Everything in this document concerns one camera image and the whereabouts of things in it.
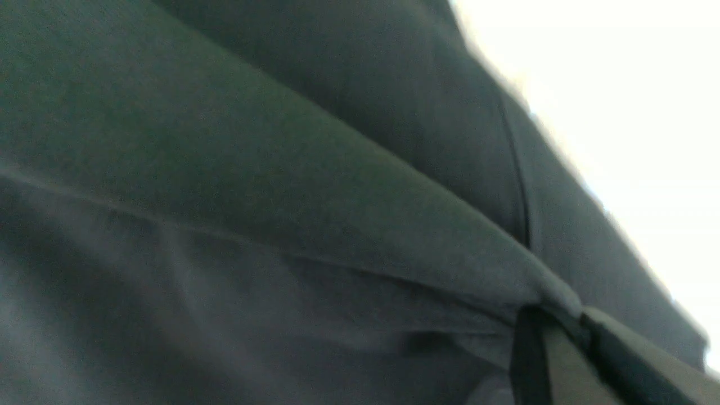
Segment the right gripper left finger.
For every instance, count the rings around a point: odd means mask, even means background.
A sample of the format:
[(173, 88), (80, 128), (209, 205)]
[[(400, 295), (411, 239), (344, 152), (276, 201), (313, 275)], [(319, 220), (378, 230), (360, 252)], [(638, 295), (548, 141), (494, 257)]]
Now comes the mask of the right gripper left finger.
[(510, 369), (516, 404), (623, 404), (555, 317), (519, 311)]

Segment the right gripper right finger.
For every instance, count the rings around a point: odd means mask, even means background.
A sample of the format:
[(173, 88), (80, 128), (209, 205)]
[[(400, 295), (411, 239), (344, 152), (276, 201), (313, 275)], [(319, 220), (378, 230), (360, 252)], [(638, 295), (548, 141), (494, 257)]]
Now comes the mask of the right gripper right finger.
[(628, 404), (718, 404), (718, 381), (688, 366), (596, 308), (583, 313), (587, 353)]

